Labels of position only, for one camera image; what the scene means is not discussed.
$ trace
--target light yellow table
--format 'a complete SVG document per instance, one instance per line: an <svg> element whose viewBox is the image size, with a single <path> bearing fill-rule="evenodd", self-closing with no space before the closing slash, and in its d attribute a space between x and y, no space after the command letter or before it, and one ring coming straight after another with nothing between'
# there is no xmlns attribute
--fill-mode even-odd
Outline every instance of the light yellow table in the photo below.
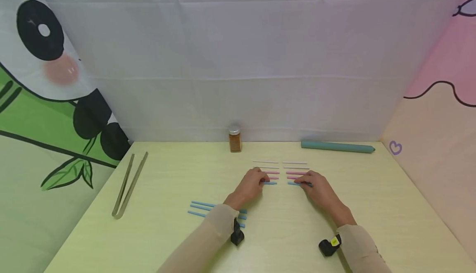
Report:
<svg viewBox="0 0 476 273"><path fill-rule="evenodd" d="M245 143L229 153L216 142L136 142L79 221L46 273L154 273L201 217L192 200L222 202L252 160L298 160L328 177L357 222L373 236L394 273L468 273L475 264L384 146L373 154L301 149L296 142ZM122 219L111 211L131 153L135 173L148 151ZM237 248L225 245L210 272L350 272L342 255L324 258L317 248L333 227L298 186L288 185L283 165L277 185L248 206Z"/></svg>

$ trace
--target wooden tongs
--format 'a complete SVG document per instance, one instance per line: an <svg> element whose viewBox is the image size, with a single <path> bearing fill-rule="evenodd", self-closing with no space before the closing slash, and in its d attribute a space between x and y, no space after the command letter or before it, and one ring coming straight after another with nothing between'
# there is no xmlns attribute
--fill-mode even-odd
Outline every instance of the wooden tongs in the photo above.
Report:
<svg viewBox="0 0 476 273"><path fill-rule="evenodd" d="M124 211L126 210L127 204L129 203L129 199L131 198L132 191L134 191L134 187L136 185L137 179L139 178L140 172L142 171L142 167L144 167L147 156L148 156L148 152L146 152L146 154L144 155L144 158L142 158L142 161L140 162L139 167L137 168L136 174L134 178L132 179L131 185L129 186L129 190L127 191L124 202L122 202L122 206L120 207L120 210L119 210L120 201L122 200L122 195L124 195L127 180L129 179L129 173L131 173L132 162L134 161L134 153L131 155L131 160L129 160L129 166L127 167L126 175L124 176L124 180L122 181L122 185L120 187L118 199L116 200L116 204L114 205L114 209L112 210L112 217L114 217L115 219L120 219L124 215Z"/></svg>

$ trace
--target human hand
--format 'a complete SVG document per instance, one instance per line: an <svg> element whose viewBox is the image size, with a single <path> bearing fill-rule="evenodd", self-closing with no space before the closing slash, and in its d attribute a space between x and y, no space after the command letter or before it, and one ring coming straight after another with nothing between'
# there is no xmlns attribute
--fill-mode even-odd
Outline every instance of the human hand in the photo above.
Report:
<svg viewBox="0 0 476 273"><path fill-rule="evenodd" d="M344 226L345 224L357 225L350 209L341 202L326 177L317 172L309 171L295 179L294 182L300 183L301 188L304 189L314 204L330 214L337 227Z"/></svg>
<svg viewBox="0 0 476 273"><path fill-rule="evenodd" d="M245 204L253 201L263 191L264 182L269 182L266 173L259 167L248 170L234 192L228 195L223 204L234 210L239 210Z"/></svg>
<svg viewBox="0 0 476 273"><path fill-rule="evenodd" d="M298 179L295 183L301 183L301 188L312 199L314 204L318 207L329 211L332 207L342 204L339 197L336 195L326 177L317 172L309 171Z"/></svg>

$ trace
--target white backdrop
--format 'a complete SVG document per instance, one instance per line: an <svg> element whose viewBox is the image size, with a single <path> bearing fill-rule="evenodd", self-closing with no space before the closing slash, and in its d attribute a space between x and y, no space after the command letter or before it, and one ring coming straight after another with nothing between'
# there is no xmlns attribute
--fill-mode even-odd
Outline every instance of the white backdrop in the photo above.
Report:
<svg viewBox="0 0 476 273"><path fill-rule="evenodd" d="M47 0L136 141L376 140L460 0Z"/></svg>

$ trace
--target sleeve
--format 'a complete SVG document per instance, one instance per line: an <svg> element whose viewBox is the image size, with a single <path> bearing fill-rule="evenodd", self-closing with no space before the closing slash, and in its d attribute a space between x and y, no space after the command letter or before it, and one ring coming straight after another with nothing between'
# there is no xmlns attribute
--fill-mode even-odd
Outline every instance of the sleeve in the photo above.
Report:
<svg viewBox="0 0 476 273"><path fill-rule="evenodd" d="M345 225L337 229L345 259L353 273L391 273L369 233L361 226Z"/></svg>
<svg viewBox="0 0 476 273"><path fill-rule="evenodd" d="M175 249L157 273L198 273L233 232L239 211L228 205L214 207L203 222Z"/></svg>

